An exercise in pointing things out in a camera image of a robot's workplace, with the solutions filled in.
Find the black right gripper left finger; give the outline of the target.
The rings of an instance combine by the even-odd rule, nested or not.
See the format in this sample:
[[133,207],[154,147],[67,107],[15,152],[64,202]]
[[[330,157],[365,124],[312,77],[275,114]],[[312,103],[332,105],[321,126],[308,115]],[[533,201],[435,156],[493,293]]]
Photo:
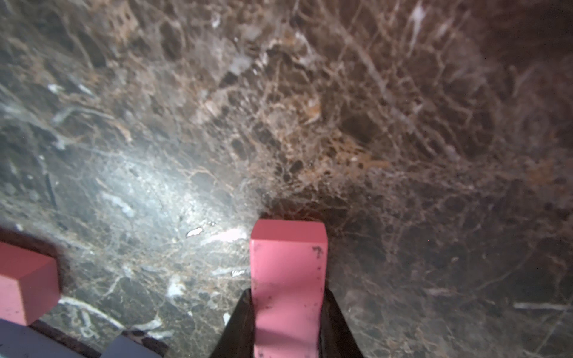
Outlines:
[[246,289],[234,309],[210,358],[253,358],[255,309],[252,292]]

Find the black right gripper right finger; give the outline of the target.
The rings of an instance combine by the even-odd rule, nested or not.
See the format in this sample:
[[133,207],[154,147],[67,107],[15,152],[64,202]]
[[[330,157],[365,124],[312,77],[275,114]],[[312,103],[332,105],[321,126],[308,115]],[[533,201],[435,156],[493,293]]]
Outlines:
[[325,289],[319,331],[320,358],[364,358],[330,289]]

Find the blue block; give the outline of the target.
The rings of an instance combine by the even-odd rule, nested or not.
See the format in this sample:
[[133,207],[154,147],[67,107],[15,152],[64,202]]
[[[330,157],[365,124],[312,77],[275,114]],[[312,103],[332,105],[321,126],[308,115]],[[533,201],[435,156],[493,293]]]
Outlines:
[[161,355],[126,336],[118,336],[110,343],[101,358],[161,358]]
[[1,357],[82,358],[82,355],[31,328],[1,320]]

